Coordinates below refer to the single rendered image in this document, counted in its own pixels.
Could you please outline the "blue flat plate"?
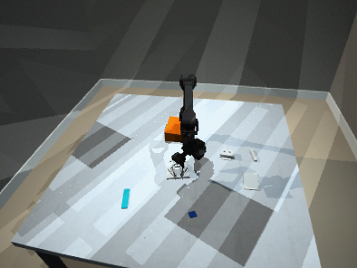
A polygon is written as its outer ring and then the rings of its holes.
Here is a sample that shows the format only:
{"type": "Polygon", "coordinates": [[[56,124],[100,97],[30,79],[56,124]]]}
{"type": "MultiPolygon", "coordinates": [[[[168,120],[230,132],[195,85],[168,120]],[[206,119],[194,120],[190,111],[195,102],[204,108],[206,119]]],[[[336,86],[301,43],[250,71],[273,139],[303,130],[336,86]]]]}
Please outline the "blue flat plate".
{"type": "Polygon", "coordinates": [[[189,217],[190,217],[190,218],[193,218],[193,217],[196,217],[196,216],[197,216],[196,213],[195,213],[195,211],[188,212],[188,214],[189,214],[189,217]]]}

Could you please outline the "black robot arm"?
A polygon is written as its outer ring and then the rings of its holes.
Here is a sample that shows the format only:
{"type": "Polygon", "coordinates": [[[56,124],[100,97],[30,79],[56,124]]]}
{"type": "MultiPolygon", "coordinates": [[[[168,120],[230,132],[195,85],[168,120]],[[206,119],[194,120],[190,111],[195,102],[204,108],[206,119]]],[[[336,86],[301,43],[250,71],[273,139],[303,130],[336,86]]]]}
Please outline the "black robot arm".
{"type": "Polygon", "coordinates": [[[193,89],[197,86],[197,76],[195,74],[181,74],[179,76],[179,86],[184,91],[183,107],[180,109],[180,135],[182,135],[183,151],[201,160],[206,151],[206,146],[198,146],[195,142],[195,135],[198,134],[198,119],[193,111],[193,89]],[[196,127],[196,130],[194,128],[196,127]]]}

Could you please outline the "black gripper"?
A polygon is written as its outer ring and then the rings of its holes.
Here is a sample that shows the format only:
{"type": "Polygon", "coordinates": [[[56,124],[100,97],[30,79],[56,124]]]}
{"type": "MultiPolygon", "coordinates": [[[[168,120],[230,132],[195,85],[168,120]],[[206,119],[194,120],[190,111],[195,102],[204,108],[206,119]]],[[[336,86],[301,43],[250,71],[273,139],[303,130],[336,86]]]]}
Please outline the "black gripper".
{"type": "MultiPolygon", "coordinates": [[[[195,142],[197,143],[198,146],[205,145],[205,142],[202,141],[201,139],[195,139],[195,142]]],[[[187,156],[188,153],[182,152],[181,154],[179,152],[176,152],[171,156],[171,159],[181,165],[182,168],[184,168],[184,163],[186,162],[185,156],[187,156]]]]}

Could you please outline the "teal rectangular bar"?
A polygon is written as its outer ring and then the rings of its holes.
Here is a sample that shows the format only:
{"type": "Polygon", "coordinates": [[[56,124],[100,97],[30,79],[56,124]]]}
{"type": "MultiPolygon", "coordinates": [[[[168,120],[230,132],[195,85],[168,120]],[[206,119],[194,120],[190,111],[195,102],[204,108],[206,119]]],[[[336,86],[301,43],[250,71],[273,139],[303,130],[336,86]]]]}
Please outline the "teal rectangular bar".
{"type": "Polygon", "coordinates": [[[128,208],[129,197],[130,197],[130,189],[129,188],[124,188],[121,209],[122,208],[128,208]]]}

